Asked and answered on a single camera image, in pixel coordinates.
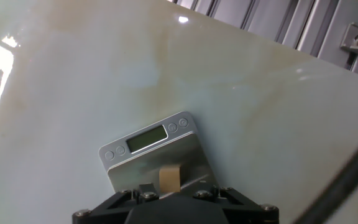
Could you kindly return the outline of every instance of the brown tape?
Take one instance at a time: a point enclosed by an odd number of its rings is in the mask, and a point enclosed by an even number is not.
[[[180,165],[163,166],[160,169],[161,193],[180,192]]]

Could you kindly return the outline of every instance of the digital scale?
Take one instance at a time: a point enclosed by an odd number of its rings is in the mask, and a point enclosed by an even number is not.
[[[177,113],[115,140],[101,147],[99,156],[115,192],[146,183],[154,183],[160,191],[160,168],[178,164],[183,179],[181,193],[194,192],[191,186],[198,181],[217,185],[188,112]]]

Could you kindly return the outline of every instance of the scale button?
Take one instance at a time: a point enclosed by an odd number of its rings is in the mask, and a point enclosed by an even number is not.
[[[112,159],[114,159],[114,153],[112,151],[108,151],[108,152],[105,153],[104,157],[107,160],[112,160]]]
[[[118,146],[116,149],[116,153],[120,156],[125,154],[125,148],[123,146]]]
[[[170,131],[170,132],[175,132],[175,131],[177,131],[177,129],[178,129],[178,126],[175,125],[174,123],[171,123],[168,125],[168,131]]]
[[[179,120],[179,126],[181,127],[187,127],[189,125],[189,121],[186,120],[185,118],[182,118]]]

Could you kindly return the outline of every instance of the white marble surface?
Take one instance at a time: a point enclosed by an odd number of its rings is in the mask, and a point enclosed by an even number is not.
[[[282,223],[358,146],[358,75],[166,0],[0,0],[0,45],[0,224],[94,208],[99,147],[179,111]],[[358,223],[358,192],[331,223]]]

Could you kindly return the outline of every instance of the metal rack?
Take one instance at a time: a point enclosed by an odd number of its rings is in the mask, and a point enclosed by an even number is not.
[[[358,73],[358,55],[341,48],[358,0],[168,1]]]

